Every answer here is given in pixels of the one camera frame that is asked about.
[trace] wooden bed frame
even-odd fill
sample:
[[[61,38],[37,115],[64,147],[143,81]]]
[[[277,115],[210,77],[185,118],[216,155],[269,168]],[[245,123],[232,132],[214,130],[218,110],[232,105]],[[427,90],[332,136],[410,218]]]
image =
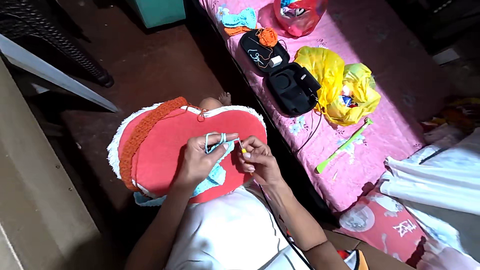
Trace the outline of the wooden bed frame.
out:
[[[185,24],[223,89],[232,94],[232,103],[251,107],[263,116],[267,127],[268,145],[297,200],[318,222],[339,227],[337,218],[315,191],[305,169],[275,127],[240,66],[225,47],[225,41],[207,12],[200,6],[198,0],[184,0],[184,6]]]

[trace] white shirt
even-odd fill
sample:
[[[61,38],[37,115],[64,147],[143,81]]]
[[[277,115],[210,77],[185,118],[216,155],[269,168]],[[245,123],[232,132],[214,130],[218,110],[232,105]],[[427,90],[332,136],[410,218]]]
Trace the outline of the white shirt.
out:
[[[308,269],[243,186],[187,207],[166,269]]]

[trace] hand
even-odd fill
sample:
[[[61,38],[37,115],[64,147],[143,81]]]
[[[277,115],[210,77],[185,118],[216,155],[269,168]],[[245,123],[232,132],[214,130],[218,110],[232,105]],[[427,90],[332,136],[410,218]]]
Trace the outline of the hand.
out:
[[[282,174],[270,147],[255,136],[242,141],[247,153],[238,152],[242,168],[252,172],[254,179],[261,185],[277,185],[283,183]]]
[[[208,145],[220,142],[221,135],[218,132],[210,132]],[[238,138],[237,133],[227,134],[227,141]],[[226,153],[227,144],[215,148],[210,154],[205,154],[205,135],[190,138],[187,141],[185,157],[175,184],[189,188],[196,188],[201,181],[207,178],[215,163]]]

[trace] orange yarn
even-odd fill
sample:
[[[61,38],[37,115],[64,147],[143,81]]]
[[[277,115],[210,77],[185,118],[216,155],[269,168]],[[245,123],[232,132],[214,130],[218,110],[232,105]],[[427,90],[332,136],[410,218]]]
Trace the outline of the orange yarn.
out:
[[[225,33],[229,36],[234,36],[242,33],[246,33],[251,29],[246,26],[237,26],[237,27],[225,27]]]
[[[260,40],[260,44],[265,47],[272,48],[278,42],[277,34],[275,30],[271,27],[266,27],[265,29],[258,29],[256,36]]]
[[[149,114],[135,126],[132,134],[130,134],[130,138],[125,142],[120,157],[120,176],[128,189],[140,191],[140,188],[134,186],[132,183],[132,158],[140,147],[140,144],[145,140],[150,130],[158,121],[162,120],[172,111],[186,105],[189,104],[183,97],[164,102],[154,110],[151,110]]]

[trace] knee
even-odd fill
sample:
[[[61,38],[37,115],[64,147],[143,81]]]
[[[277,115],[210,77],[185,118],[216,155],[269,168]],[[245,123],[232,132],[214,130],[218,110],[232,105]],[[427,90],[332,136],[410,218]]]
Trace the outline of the knee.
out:
[[[205,98],[200,102],[199,107],[202,109],[213,110],[222,107],[222,103],[215,98]]]

